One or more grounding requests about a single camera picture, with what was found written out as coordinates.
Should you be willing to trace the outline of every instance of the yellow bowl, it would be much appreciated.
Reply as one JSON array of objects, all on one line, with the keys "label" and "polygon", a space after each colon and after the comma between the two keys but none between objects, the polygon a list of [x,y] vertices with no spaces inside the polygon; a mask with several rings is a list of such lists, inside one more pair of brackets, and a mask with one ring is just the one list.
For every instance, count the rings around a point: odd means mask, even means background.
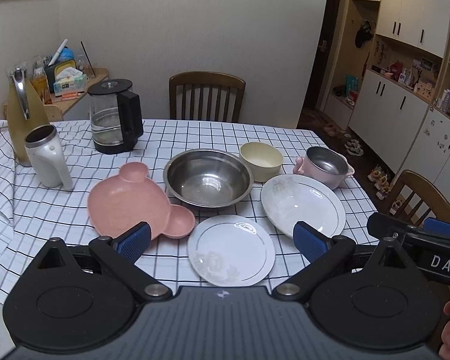
[{"label": "yellow bowl", "polygon": [[263,142],[249,142],[240,147],[240,158],[249,166],[255,181],[275,177],[284,163],[279,150]]}]

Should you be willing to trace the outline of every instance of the white ceramic plate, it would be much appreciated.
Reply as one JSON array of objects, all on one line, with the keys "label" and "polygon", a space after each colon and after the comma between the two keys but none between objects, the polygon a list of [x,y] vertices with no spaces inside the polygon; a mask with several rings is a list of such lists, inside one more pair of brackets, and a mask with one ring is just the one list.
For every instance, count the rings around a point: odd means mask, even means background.
[{"label": "white ceramic plate", "polygon": [[219,215],[201,222],[188,239],[193,269],[219,287],[252,286],[275,263],[275,247],[256,222],[237,215]]},{"label": "white ceramic plate", "polygon": [[302,175],[279,175],[262,188],[262,205],[270,221],[282,233],[293,237],[298,221],[327,237],[338,235],[345,226],[345,209],[327,186]]}]

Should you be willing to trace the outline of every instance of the white tablecloth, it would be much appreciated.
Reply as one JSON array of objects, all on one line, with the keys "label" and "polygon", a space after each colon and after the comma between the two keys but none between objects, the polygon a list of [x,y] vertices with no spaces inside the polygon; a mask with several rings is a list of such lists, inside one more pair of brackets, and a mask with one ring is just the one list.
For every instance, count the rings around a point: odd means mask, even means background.
[{"label": "white tablecloth", "polygon": [[[311,131],[287,130],[242,124],[144,120],[145,133],[132,152],[100,154],[94,149],[89,121],[55,124],[67,159],[75,190],[48,189],[41,185],[32,168],[15,163],[7,122],[0,121],[0,302],[3,303],[19,276],[51,237],[68,245],[86,245],[97,237],[87,214],[87,196],[100,180],[118,173],[127,162],[141,161],[149,176],[165,190],[163,168],[174,155],[186,149],[214,148],[238,154],[240,145],[261,141],[278,148],[284,156],[282,173],[292,173],[294,159],[311,145],[325,146]],[[270,223],[260,202],[262,183],[234,206],[217,211],[193,210],[199,221],[220,214],[237,214],[253,219],[270,234],[276,251],[275,265],[258,285],[269,290],[308,264],[293,240]],[[367,234],[367,218],[375,211],[372,202],[354,178],[344,181],[335,193],[346,212],[342,234],[360,244],[375,244]],[[171,198],[173,203],[180,204]],[[175,292],[180,285],[206,286],[192,269],[187,257],[187,238],[160,236],[136,262]]]}]

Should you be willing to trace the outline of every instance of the glass kettle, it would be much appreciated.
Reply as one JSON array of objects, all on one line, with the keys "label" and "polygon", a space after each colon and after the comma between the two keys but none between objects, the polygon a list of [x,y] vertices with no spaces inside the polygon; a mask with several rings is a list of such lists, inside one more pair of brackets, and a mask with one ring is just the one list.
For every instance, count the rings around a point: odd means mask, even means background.
[{"label": "glass kettle", "polygon": [[103,154],[130,152],[143,135],[140,97],[127,79],[111,79],[90,86],[91,134]]},{"label": "glass kettle", "polygon": [[25,151],[25,138],[38,126],[48,125],[47,112],[40,96],[30,83],[27,63],[22,62],[7,72],[9,91],[7,104],[8,132],[17,160],[31,167]]}]

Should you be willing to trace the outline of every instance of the stainless steel bowl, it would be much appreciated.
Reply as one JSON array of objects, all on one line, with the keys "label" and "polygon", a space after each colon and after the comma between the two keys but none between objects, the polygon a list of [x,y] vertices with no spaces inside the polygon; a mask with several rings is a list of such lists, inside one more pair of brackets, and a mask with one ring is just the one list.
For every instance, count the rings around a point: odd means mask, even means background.
[{"label": "stainless steel bowl", "polygon": [[333,150],[321,146],[307,149],[307,158],[317,168],[331,175],[344,175],[348,172],[347,162]]},{"label": "stainless steel bowl", "polygon": [[185,203],[205,208],[228,207],[253,187],[253,174],[238,157],[225,151],[184,151],[163,170],[167,189]]}]

